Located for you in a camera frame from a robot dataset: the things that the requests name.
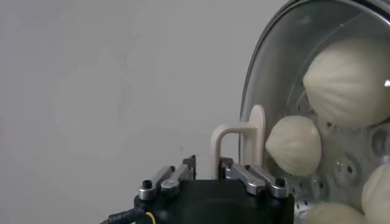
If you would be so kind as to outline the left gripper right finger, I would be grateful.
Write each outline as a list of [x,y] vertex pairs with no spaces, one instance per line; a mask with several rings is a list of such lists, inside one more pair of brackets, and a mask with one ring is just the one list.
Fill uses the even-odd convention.
[[281,199],[289,197],[289,186],[284,178],[273,177],[261,166],[234,163],[231,158],[220,159],[220,179],[239,180],[246,192],[256,197],[264,194]]

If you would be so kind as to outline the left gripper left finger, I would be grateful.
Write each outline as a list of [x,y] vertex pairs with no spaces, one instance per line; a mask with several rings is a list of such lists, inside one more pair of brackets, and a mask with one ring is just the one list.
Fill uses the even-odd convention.
[[196,156],[185,158],[179,167],[164,166],[154,176],[142,182],[138,190],[140,200],[153,200],[159,194],[173,197],[179,193],[183,181],[196,178]]

